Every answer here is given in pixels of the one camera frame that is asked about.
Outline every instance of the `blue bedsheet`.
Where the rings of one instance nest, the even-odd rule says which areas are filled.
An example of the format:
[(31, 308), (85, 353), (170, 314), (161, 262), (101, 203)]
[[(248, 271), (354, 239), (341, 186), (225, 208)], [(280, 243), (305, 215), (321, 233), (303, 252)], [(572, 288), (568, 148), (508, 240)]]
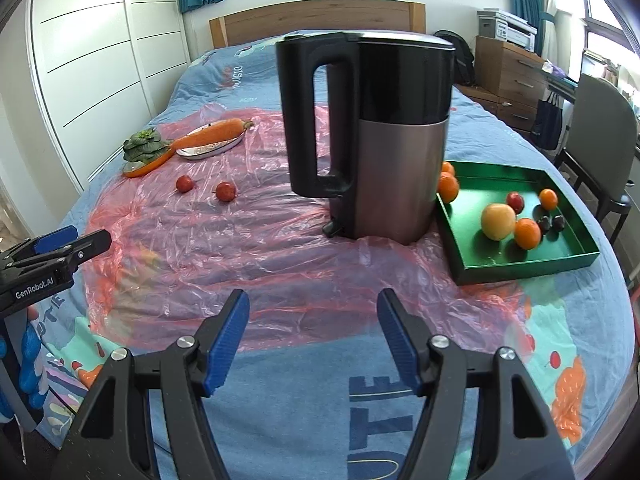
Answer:
[[(176, 121), (209, 102), (229, 109), (279, 110), (273, 43), (267, 40), (214, 50), (196, 60), (178, 81), (167, 110), (151, 124)], [(316, 99), (326, 101), (322, 69), (316, 73)], [(575, 461), (609, 413), (632, 359), (633, 322), (616, 257), (600, 226), (551, 163), (456, 89), (446, 157), (547, 171), (572, 200), (600, 248), (601, 255), (587, 269), (519, 282), (530, 298), (530, 304), (522, 308), (536, 339), (536, 351), (527, 368), (554, 413), (572, 423), (574, 432), (563, 436)], [(84, 230), (101, 190), (119, 174), (122, 165), (118, 158), (95, 177), (64, 225)], [(51, 352), (48, 371), (52, 386), (77, 400), (83, 391), (72, 380), (76, 373), (68, 362), (70, 352), (82, 351), (82, 345), (93, 351), (96, 341), (102, 353), (108, 355), (113, 348), (108, 340), (92, 336), (86, 329), (79, 337), (78, 320), (86, 320), (86, 308), (82, 272), (71, 291), (40, 304), (40, 332)], [(548, 356), (554, 351), (568, 362), (551, 365)], [(64, 358), (64, 365), (54, 358)], [(563, 400), (558, 390), (560, 379), (575, 381), (584, 390), (579, 413), (569, 413), (576, 405), (571, 399)], [(475, 397), (474, 392), (467, 397), (452, 478), (466, 474)], [(52, 404), (54, 399), (47, 400), (49, 418), (40, 431), (59, 445), (70, 421)], [(152, 395), (152, 406), (163, 477), (174, 478), (168, 476), (172, 462), (158, 395)], [(422, 401), (409, 396), (399, 382), (380, 332), (293, 348), (240, 352), (225, 386), (206, 402), (216, 441), (234, 480), (393, 479), (421, 407)]]

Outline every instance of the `silver screw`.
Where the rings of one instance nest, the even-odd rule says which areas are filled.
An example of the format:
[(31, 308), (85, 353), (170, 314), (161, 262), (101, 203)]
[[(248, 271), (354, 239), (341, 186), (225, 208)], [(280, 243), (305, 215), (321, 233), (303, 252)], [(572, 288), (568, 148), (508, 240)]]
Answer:
[(191, 348), (195, 343), (196, 339), (192, 335), (183, 335), (178, 338), (180, 348)]
[(126, 356), (126, 348), (116, 348), (113, 352), (111, 352), (111, 359), (113, 359), (114, 361), (122, 361)]
[(449, 338), (445, 335), (435, 335), (431, 338), (431, 344), (436, 348), (446, 348), (449, 346)]
[(507, 360), (513, 361), (516, 358), (516, 352), (513, 348), (509, 348), (508, 346), (503, 346), (498, 350), (498, 355)]

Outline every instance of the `blue gripper pad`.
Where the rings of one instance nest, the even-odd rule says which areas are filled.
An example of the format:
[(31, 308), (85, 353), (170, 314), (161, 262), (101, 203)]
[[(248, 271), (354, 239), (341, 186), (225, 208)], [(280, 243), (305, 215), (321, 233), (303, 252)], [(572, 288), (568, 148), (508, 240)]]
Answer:
[(48, 235), (44, 235), (33, 246), (33, 250), (36, 254), (44, 254), (49, 251), (55, 251), (60, 247), (78, 239), (78, 230), (73, 225), (68, 225), (57, 231), (53, 231)]
[(242, 292), (209, 350), (207, 377), (204, 380), (204, 389), (208, 396), (225, 383), (248, 321), (249, 297)]
[(389, 346), (389, 350), (391, 350), (400, 378), (417, 395), (422, 384), (418, 374), (420, 369), (418, 354), (384, 290), (378, 294), (376, 309), (378, 311), (378, 322), (382, 327), (382, 332), (385, 334), (386, 343)]

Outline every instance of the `white printer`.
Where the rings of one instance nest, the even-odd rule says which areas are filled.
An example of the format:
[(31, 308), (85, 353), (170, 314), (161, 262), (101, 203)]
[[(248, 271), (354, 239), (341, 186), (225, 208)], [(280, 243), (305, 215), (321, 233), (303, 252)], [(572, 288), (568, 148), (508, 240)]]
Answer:
[(527, 20), (500, 9), (478, 10), (479, 35), (509, 41), (533, 52), (538, 30)]

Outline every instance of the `black kettle handle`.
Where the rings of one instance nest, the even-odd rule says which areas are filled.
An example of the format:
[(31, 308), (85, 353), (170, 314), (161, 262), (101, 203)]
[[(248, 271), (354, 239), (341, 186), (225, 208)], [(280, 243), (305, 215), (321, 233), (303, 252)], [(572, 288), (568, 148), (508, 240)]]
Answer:
[[(358, 126), (358, 37), (348, 32), (287, 36), (276, 44), (291, 189), (300, 196), (343, 195), (355, 176)], [(331, 170), (318, 175), (314, 73), (327, 70)]]

